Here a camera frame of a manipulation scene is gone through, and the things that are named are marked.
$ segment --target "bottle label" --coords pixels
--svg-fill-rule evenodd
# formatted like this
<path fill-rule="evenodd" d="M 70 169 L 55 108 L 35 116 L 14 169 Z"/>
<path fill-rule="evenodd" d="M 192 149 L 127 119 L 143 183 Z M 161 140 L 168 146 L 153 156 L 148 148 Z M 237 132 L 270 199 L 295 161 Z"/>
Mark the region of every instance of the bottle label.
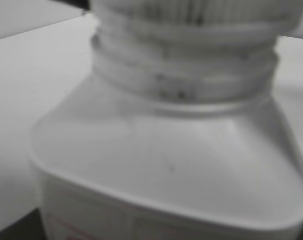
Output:
<path fill-rule="evenodd" d="M 103 240 L 91 236 L 87 232 L 52 214 L 48 215 L 48 223 L 52 240 Z"/>

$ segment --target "white surface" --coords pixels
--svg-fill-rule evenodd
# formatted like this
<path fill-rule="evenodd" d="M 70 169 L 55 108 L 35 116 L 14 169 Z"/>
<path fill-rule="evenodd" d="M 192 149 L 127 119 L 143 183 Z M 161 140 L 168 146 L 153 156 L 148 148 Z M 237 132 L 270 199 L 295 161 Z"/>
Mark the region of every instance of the white surface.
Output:
<path fill-rule="evenodd" d="M 82 11 L 52 0 L 0 0 L 0 39 L 80 17 Z"/>
<path fill-rule="evenodd" d="M 36 207 L 28 130 L 89 72 L 94 25 L 87 16 L 0 40 L 0 229 Z M 303 40 L 283 38 L 278 49 L 277 95 L 303 149 Z"/>

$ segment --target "plastic container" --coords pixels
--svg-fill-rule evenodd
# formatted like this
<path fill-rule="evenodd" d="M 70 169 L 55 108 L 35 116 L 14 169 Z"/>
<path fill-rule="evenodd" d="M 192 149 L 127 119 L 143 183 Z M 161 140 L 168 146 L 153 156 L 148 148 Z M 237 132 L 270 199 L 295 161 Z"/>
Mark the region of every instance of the plastic container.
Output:
<path fill-rule="evenodd" d="M 303 160 L 271 94 L 275 25 L 193 28 L 197 43 L 121 2 L 146 1 L 92 1 L 92 74 L 32 132 L 48 238 L 296 240 Z"/>

